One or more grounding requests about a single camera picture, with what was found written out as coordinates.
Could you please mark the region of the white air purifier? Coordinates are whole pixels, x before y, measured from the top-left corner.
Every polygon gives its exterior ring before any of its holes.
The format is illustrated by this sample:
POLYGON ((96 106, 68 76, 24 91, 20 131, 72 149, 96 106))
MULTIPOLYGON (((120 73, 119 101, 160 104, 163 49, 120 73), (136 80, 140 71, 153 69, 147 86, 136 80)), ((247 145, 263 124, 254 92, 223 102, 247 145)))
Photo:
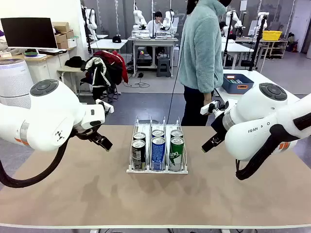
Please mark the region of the white air purifier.
POLYGON ((33 85, 25 60, 0 60, 0 103, 29 109, 29 91, 33 85))

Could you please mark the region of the red jacket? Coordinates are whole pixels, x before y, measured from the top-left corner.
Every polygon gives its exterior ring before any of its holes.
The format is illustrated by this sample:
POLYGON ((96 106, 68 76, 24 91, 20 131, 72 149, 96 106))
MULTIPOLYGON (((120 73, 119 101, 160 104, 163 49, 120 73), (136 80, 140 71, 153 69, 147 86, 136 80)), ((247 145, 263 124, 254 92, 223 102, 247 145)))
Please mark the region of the red jacket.
POLYGON ((125 61, 120 54, 118 54, 116 51, 108 52, 105 50, 101 50, 101 51, 95 52, 94 55, 103 57, 104 60, 107 61, 110 65, 113 63, 121 65, 122 67, 121 77, 125 81, 125 83, 128 83, 128 75, 127 75, 127 69, 125 66, 125 61))

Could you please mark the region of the black computer monitor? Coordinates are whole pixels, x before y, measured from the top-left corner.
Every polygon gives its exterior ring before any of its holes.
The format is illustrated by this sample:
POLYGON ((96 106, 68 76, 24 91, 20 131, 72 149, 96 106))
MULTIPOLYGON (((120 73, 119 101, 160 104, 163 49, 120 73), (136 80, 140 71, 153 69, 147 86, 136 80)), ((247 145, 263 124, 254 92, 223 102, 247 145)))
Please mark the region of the black computer monitor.
POLYGON ((7 49, 57 49, 52 21, 48 17, 7 17, 0 19, 7 49))

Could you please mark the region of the grey plastic stool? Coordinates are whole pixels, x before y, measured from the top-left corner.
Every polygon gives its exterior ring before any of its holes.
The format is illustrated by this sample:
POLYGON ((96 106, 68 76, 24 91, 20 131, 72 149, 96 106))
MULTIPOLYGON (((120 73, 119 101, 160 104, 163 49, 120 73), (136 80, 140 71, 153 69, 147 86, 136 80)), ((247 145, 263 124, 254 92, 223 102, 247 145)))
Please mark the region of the grey plastic stool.
POLYGON ((157 77, 171 77, 170 60, 168 58, 159 58, 157 63, 157 77))

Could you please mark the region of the teal sleeved right forearm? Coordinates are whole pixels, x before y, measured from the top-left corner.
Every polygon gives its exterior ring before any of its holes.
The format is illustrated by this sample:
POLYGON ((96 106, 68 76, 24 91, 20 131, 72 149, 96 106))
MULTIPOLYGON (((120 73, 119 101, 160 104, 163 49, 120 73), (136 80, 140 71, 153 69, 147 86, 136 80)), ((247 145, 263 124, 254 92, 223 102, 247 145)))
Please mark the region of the teal sleeved right forearm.
POLYGON ((198 56, 196 58, 196 78, 202 93, 211 93, 223 84, 222 57, 198 56))

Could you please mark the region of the grey workbench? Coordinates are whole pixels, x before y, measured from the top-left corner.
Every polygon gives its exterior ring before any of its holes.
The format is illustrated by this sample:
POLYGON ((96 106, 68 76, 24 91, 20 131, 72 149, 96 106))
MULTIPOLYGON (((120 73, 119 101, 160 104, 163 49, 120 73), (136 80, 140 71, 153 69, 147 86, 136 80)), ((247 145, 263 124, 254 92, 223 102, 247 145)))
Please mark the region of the grey workbench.
POLYGON ((174 39, 155 39, 155 38, 150 38, 150 39, 139 39, 139 38, 132 38, 128 37, 128 41, 132 42, 132 55, 133 55, 133 77, 137 73, 137 69, 141 68, 140 66, 137 66, 137 47, 146 47, 150 46, 153 48, 153 56, 152 56, 152 65, 149 67, 145 67, 146 69, 155 69, 156 64, 155 64, 155 48, 156 47, 168 47, 171 48, 171 53, 170 53, 170 75, 173 77, 173 60, 174 60, 174 46, 175 43, 178 42, 177 38, 174 39))

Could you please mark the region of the blue plastic basket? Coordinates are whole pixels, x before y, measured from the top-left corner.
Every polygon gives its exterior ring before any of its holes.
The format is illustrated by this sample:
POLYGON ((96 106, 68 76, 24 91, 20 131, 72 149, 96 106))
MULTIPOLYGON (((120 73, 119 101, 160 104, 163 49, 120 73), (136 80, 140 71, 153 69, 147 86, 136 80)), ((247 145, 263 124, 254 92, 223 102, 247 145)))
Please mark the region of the blue plastic basket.
POLYGON ((224 74, 222 88, 228 94, 243 95, 253 87, 254 82, 243 74, 224 74))

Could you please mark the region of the small beige side table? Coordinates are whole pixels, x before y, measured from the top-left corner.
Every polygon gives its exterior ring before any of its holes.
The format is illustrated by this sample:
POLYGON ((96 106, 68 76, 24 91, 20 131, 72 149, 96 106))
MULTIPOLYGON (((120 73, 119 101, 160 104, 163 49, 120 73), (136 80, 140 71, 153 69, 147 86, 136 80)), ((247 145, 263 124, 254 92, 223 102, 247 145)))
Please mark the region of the small beige side table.
POLYGON ((76 81, 73 78, 73 73, 84 73, 80 68, 74 68, 74 67, 68 67, 63 66, 60 69, 58 69, 57 74, 59 75, 59 79, 61 82, 63 82, 65 85, 67 85, 74 93, 78 96, 78 89, 76 86, 76 81), (65 74, 68 73, 70 75, 70 83, 66 81, 65 74))

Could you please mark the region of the black hat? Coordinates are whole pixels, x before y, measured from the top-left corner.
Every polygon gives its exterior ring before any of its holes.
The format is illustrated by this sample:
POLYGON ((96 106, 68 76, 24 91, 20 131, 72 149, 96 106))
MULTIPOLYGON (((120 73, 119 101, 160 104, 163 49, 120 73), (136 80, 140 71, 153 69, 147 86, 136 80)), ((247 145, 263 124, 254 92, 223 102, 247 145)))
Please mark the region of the black hat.
POLYGON ((84 63, 85 60, 83 60, 80 56, 73 56, 65 62, 65 66, 72 68, 81 68, 84 63))

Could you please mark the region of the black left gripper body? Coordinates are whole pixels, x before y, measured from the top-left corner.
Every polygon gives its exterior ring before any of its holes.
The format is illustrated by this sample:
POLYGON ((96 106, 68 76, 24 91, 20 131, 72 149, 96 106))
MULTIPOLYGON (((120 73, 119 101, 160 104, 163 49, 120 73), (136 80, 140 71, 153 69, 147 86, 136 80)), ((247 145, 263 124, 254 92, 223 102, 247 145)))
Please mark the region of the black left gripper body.
POLYGON ((97 130, 98 127, 92 127, 90 129, 87 129, 86 131, 82 132, 75 128, 72 129, 72 137, 78 137, 81 140, 89 140, 91 142, 96 142, 97 140, 97 130))

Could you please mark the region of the white cabinet desk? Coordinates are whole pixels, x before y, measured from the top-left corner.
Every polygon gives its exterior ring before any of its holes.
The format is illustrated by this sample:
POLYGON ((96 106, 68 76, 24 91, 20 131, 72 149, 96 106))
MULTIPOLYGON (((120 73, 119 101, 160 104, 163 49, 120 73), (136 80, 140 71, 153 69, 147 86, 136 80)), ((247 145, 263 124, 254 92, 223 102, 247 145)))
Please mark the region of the white cabinet desk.
POLYGON ((57 71, 65 65, 72 50, 75 51, 76 48, 69 48, 67 53, 56 56, 25 58, 33 82, 36 83, 44 79, 59 79, 57 71))

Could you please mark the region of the yellow plastic crate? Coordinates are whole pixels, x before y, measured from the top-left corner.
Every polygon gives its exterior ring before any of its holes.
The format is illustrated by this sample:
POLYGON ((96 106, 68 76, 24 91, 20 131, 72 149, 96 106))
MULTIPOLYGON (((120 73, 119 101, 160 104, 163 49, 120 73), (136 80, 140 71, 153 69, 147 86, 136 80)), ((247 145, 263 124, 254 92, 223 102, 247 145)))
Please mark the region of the yellow plastic crate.
POLYGON ((282 35, 282 31, 263 31, 262 40, 278 41, 282 35))

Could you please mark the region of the black trousers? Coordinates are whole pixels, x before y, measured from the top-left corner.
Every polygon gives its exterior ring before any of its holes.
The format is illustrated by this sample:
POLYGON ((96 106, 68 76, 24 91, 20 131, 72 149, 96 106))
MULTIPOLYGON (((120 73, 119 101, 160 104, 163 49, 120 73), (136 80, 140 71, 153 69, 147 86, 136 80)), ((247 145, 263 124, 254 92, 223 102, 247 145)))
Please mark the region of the black trousers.
POLYGON ((208 115, 201 115, 204 106, 204 94, 198 89, 184 86, 184 99, 186 101, 181 126, 206 126, 208 115))

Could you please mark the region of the large white table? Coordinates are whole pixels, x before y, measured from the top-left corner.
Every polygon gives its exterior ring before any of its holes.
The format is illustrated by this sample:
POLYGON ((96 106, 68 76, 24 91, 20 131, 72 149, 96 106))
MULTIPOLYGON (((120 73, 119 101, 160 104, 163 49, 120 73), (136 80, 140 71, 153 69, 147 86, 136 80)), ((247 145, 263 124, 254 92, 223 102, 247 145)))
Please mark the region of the large white table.
MULTIPOLYGON (((266 77, 257 71, 225 69, 224 74, 243 74, 244 76, 246 76, 247 78, 249 78, 254 82, 254 86, 259 85, 260 83, 273 83, 280 86, 287 93, 287 104, 291 106, 291 108, 296 108, 300 102, 300 99, 291 92, 289 92, 285 87, 283 87, 279 83, 275 83, 274 81, 272 81, 271 78, 266 77)), ((224 102, 231 99, 239 101, 241 98, 242 99, 245 98, 245 95, 229 94, 224 90, 223 87, 217 88, 216 92, 224 102)), ((263 103, 260 103, 260 100, 261 97, 257 95, 254 95, 254 97, 251 97, 250 99, 246 98, 246 100, 243 102, 243 108, 247 110, 260 109, 261 107, 263 107, 263 103)))

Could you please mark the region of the white background table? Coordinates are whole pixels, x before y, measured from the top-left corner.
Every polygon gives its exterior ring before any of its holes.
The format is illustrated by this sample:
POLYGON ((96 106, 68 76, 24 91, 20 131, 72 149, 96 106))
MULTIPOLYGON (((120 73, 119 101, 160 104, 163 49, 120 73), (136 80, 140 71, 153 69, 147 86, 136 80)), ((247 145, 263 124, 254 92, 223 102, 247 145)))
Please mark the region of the white background table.
POLYGON ((112 39, 101 39, 98 41, 95 41, 90 45, 91 48, 91 54, 95 53, 98 50, 112 50, 120 52, 121 48, 125 46, 128 40, 122 39, 120 43, 114 43, 112 42, 112 39))
MULTIPOLYGON (((222 56, 224 57, 225 37, 222 40, 222 56)), ((225 69, 243 69, 250 65, 253 49, 229 40, 225 69)))

